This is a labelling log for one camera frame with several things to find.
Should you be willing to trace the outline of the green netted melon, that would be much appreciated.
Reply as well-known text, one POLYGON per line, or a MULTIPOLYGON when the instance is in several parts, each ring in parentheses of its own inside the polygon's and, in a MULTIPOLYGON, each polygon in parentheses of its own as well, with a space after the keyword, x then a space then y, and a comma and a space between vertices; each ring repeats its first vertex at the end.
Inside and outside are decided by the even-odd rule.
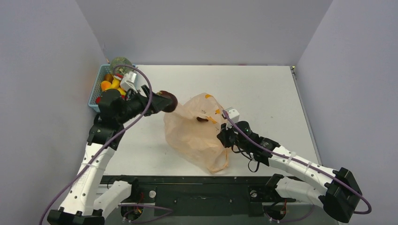
POLYGON ((133 64, 130 60, 125 57, 116 57, 113 58, 110 62, 110 70, 113 76, 120 74, 124 76, 125 74, 132 72, 133 64))

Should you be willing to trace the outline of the dark purple fruit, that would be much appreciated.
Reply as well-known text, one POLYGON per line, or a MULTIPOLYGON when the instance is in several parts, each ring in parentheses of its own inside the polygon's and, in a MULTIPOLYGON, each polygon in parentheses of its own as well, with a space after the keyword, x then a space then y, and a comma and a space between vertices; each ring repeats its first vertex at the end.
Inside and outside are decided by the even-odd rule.
POLYGON ((198 122, 208 122, 209 121, 207 118, 202 118, 202 117, 197 117, 196 120, 198 122))
POLYGON ((167 99, 166 105, 162 108, 162 111, 165 113, 173 112, 178 106, 178 100, 176 96, 168 91, 160 90, 157 93, 160 97, 167 99))

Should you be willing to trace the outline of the translucent orange plastic bag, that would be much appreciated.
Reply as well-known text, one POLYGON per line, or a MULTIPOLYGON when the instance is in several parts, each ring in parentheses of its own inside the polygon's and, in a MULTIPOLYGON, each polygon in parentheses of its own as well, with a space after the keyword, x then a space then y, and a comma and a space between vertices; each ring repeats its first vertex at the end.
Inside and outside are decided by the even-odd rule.
POLYGON ((165 139, 182 157, 211 174, 229 166, 230 148, 217 135, 226 123, 223 107, 210 94, 201 93, 164 115, 165 139), (197 117, 208 122, 198 122, 197 117))

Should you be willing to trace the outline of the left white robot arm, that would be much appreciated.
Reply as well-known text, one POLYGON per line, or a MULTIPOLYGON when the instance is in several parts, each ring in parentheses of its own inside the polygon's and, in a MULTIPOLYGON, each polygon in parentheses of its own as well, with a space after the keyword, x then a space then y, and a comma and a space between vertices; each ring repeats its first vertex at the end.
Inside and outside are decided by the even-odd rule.
POLYGON ((103 225, 106 217, 123 200, 139 198, 140 188, 134 181, 119 179, 109 190, 96 198, 104 171, 115 154, 126 131, 124 123, 137 117, 159 112, 170 113, 178 105, 177 98, 164 90, 158 93, 143 85, 144 95, 133 89, 122 96, 109 89, 97 98, 96 115, 85 147, 84 158, 77 176, 67 185, 68 195, 57 210, 50 210, 51 225, 103 225))

